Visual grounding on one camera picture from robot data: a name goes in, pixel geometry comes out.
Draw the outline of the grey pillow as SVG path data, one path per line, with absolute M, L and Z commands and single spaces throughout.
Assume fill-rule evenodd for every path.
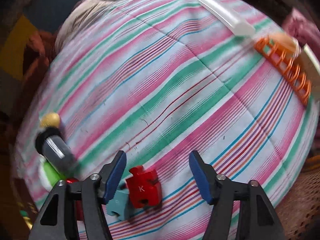
M 56 35 L 55 52 L 58 54 L 65 45 L 81 31 L 100 18 L 110 6 L 123 0 L 81 0 L 61 25 Z

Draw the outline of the brown blanket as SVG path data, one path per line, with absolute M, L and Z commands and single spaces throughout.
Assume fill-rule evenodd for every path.
M 23 53 L 22 88 L 15 102 L 15 109 L 26 111 L 53 59 L 55 52 L 56 34 L 38 30 L 28 38 Z

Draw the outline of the multicolour padded headboard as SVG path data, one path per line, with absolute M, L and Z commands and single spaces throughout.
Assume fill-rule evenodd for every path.
M 1 111 L 11 112 L 23 79 L 23 52 L 36 30 L 54 33 L 80 0 L 15 0 L 1 19 Z

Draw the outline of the white plastic tube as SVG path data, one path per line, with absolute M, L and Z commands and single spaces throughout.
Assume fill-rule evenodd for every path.
M 198 0 L 200 5 L 211 12 L 235 36 L 253 36 L 255 28 L 236 11 L 223 5 L 218 0 Z

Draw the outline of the striped bed quilt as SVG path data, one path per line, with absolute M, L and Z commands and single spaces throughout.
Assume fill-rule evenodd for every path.
M 256 30 L 281 28 L 241 0 L 219 0 Z M 85 29 L 57 38 L 58 55 L 20 128 L 15 156 L 37 207 L 48 195 L 34 140 L 40 119 L 61 116 L 76 176 L 98 172 L 118 150 L 127 167 L 155 169 L 160 209 L 130 221 L 108 217 L 114 239 L 199 239 L 212 208 L 188 156 L 229 179 L 255 179 L 273 205 L 289 192 L 310 151 L 319 105 L 303 106 L 278 71 L 197 0 L 124 0 Z

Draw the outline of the red puzzle block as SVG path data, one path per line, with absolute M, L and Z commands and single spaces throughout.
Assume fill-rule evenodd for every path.
M 162 201 L 162 189 L 156 170 L 144 170 L 143 166 L 129 169 L 132 174 L 126 179 L 129 199 L 135 209 L 157 206 Z

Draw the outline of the yellow oval soap box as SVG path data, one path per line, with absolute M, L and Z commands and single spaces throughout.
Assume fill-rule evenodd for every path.
M 40 120 L 40 127 L 46 128 L 46 127 L 60 127 L 60 116 L 55 112 L 50 112 L 42 117 Z

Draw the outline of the red lipstick tube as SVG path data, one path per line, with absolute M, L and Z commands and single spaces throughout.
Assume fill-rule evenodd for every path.
M 75 183 L 78 182 L 79 180 L 76 178 L 67 178 L 66 179 L 67 183 Z M 74 210 L 75 210 L 75 218 L 77 221 L 83 221 L 84 220 L 84 213 L 82 209 L 82 203 L 80 200 L 75 199 L 74 200 Z

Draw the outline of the black lidded clear jar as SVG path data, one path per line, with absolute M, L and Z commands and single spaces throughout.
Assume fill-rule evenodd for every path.
M 75 157 L 58 128 L 47 127 L 40 132 L 35 139 L 35 148 L 59 174 L 73 174 Z

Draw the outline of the teal puzzle block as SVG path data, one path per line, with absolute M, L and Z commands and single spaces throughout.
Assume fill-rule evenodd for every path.
M 116 216 L 118 220 L 128 220 L 132 214 L 129 199 L 129 189 L 124 182 L 120 183 L 114 197 L 108 202 L 106 211 L 109 216 Z

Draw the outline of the white green square bottle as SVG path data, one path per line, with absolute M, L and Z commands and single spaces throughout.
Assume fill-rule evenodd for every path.
M 40 156 L 38 175 L 41 185 L 47 192 L 50 192 L 58 181 L 66 179 L 66 177 L 63 174 L 59 174 L 43 156 Z

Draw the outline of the orange plastic rack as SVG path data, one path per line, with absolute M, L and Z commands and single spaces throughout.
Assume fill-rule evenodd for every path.
M 269 36 L 259 39 L 254 48 L 277 69 L 300 102 L 306 106 L 311 95 L 311 81 L 302 67 L 295 63 L 293 52 Z

